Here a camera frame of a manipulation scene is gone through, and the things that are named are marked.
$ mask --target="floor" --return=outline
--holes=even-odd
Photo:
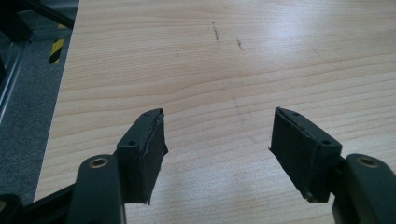
[[[76,17],[78,0],[41,2]],[[21,16],[34,33],[58,29],[57,23],[34,12],[25,11]],[[55,40],[35,38],[27,44],[0,122],[0,194],[17,194],[24,204],[35,197],[70,37],[64,39],[59,63],[49,64]],[[3,60],[10,54],[10,45],[0,33]]]

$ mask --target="black metal frame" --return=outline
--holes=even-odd
[[[299,113],[277,108],[270,150],[311,203],[326,203],[340,223],[396,223],[396,177],[382,161],[343,159],[341,144]]]
[[[19,10],[34,12],[73,29],[75,21],[58,11],[41,4],[37,0],[3,0],[0,1],[0,30],[12,41],[29,41],[32,31],[17,14]]]
[[[22,206],[17,195],[0,196],[0,223],[126,223],[125,203],[149,203],[168,152],[163,111],[141,115],[113,155],[79,167],[76,184]]]

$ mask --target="light wood grain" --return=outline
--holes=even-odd
[[[162,107],[170,153],[131,223],[333,223],[270,145],[304,114],[396,171],[394,1],[80,0],[36,198]]]

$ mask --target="brass screw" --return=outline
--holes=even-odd
[[[7,207],[7,203],[0,200],[0,213]]]
[[[98,158],[90,162],[90,167],[92,169],[100,168],[106,166],[108,164],[108,159],[106,158]]]
[[[358,162],[364,166],[370,167],[370,168],[378,168],[378,163],[375,161],[369,159],[369,158],[364,158],[364,157],[359,157],[357,158]]]

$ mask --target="dark scratch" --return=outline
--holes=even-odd
[[[241,43],[241,41],[240,41],[238,38],[236,38],[236,42],[238,42],[238,47],[239,47],[241,50],[244,50],[244,49],[242,48],[242,43]]]
[[[212,24],[213,24],[213,31],[215,32],[215,38],[216,38],[216,41],[218,42],[218,47],[220,48],[219,32],[218,32],[218,29],[216,28],[215,23],[213,21],[212,21]]]

